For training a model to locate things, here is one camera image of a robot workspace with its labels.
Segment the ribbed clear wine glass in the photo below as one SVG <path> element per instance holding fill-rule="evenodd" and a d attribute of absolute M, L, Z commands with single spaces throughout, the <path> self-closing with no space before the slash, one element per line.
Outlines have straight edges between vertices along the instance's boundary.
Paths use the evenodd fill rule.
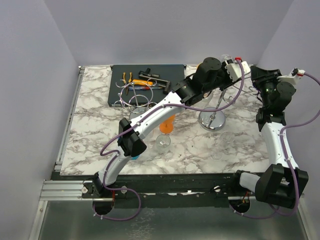
<path fill-rule="evenodd" d="M 230 55 L 228 54 L 223 54 L 220 56 L 219 58 L 220 62 L 221 63 L 226 63 L 226 64 L 232 64 L 234 63 L 234 58 L 232 58 Z"/>

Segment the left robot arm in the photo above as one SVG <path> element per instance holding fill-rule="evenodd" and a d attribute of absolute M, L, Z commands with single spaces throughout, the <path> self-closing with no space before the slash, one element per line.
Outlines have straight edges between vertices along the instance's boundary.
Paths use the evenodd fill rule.
<path fill-rule="evenodd" d="M 147 145 L 144 139 L 169 117 L 185 109 L 200 111 L 194 104 L 203 100 L 204 95 L 215 89 L 225 90 L 233 84 L 244 83 L 245 69 L 240 58 L 220 62 L 207 57 L 196 71 L 173 87 L 166 97 L 138 117 L 123 118 L 118 124 L 118 134 L 101 149 L 100 156 L 112 155 L 105 168 L 96 173 L 93 191 L 101 198 L 107 197 L 111 187 L 129 160 L 141 155 Z"/>

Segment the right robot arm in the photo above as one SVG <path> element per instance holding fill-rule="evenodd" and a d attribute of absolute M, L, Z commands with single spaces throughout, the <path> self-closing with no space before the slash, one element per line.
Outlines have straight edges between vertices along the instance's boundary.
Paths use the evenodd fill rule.
<path fill-rule="evenodd" d="M 299 169 L 293 158 L 286 136 L 284 110 L 305 71 L 294 68 L 289 75 L 282 75 L 278 69 L 266 70 L 257 66 L 251 66 L 250 71 L 252 85 L 260 92 L 262 100 L 256 123 L 267 147 L 270 166 L 262 175 L 237 171 L 238 179 L 230 183 L 230 191 L 241 196 L 249 190 L 260 202 L 294 209 L 309 176 Z"/>

